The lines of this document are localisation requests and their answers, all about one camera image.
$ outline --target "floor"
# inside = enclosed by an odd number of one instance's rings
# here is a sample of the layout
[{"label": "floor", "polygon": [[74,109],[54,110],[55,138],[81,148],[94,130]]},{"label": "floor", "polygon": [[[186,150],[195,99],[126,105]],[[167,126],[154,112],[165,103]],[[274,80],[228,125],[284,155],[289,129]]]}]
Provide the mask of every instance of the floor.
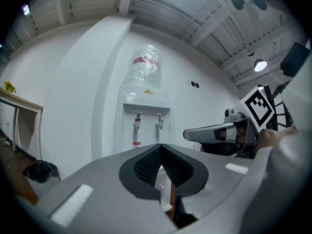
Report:
[{"label": "floor", "polygon": [[176,209],[176,188],[174,187],[173,183],[171,183],[170,204],[172,209],[171,211],[167,212],[166,215],[168,218],[170,218],[171,221],[173,221]]},{"label": "floor", "polygon": [[23,175],[24,168],[31,165],[32,162],[19,152],[13,152],[12,146],[6,146],[0,141],[0,163],[15,195],[21,196],[35,205],[38,197],[28,183],[27,178]]}]

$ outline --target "faucet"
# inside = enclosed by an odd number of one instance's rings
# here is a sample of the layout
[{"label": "faucet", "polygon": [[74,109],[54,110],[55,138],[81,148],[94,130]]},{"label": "faucet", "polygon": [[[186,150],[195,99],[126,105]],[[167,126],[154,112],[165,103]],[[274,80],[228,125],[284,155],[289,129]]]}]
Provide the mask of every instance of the faucet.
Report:
[{"label": "faucet", "polygon": [[164,120],[161,119],[161,114],[157,114],[157,115],[158,115],[158,123],[156,123],[155,126],[158,127],[159,129],[162,129]]},{"label": "faucet", "polygon": [[141,114],[142,114],[142,112],[137,112],[137,114],[136,114],[136,118],[135,118],[135,121],[133,123],[135,130],[140,129],[140,123],[141,123],[140,115]]}]

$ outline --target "ceiling light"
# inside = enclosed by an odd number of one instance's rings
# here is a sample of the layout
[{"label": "ceiling light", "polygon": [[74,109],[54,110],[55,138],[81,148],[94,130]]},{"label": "ceiling light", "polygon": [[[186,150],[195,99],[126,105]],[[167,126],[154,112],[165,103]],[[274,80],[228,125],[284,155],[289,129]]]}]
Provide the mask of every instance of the ceiling light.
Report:
[{"label": "ceiling light", "polygon": [[25,16],[27,16],[29,14],[29,7],[28,7],[27,4],[23,5],[21,7],[21,9],[23,10],[23,13],[24,13]]},{"label": "ceiling light", "polygon": [[267,66],[267,62],[264,61],[263,59],[258,59],[258,60],[256,60],[256,61],[254,62],[254,65],[253,65],[254,70],[255,70],[256,72],[259,72],[259,71],[265,69],[266,66]]}]

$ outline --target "red label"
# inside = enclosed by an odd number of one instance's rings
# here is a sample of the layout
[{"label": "red label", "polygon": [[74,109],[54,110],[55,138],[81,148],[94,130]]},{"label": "red label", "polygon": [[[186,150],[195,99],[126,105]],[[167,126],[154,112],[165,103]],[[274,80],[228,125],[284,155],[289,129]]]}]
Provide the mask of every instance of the red label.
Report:
[{"label": "red label", "polygon": [[140,63],[140,62],[147,62],[149,63],[150,65],[154,65],[154,66],[159,66],[159,63],[158,61],[156,61],[155,59],[153,58],[149,58],[149,57],[138,57],[136,59],[133,60],[133,64],[136,64],[136,63]]}]

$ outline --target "wooden table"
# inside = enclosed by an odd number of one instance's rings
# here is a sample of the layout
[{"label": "wooden table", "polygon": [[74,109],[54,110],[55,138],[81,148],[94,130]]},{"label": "wooden table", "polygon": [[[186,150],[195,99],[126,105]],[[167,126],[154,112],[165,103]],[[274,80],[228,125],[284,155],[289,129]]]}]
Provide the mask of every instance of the wooden table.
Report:
[{"label": "wooden table", "polygon": [[41,156],[41,146],[40,146],[40,123],[41,123],[41,114],[43,107],[37,104],[34,104],[30,101],[27,101],[21,97],[18,97],[3,88],[0,88],[0,102],[3,102],[7,105],[14,107],[14,120],[13,120],[13,150],[16,151],[17,143],[17,122],[18,122],[18,111],[19,108],[27,109],[33,111],[36,114],[35,117],[35,127],[34,127],[34,138],[36,144],[36,159],[42,159]]}]

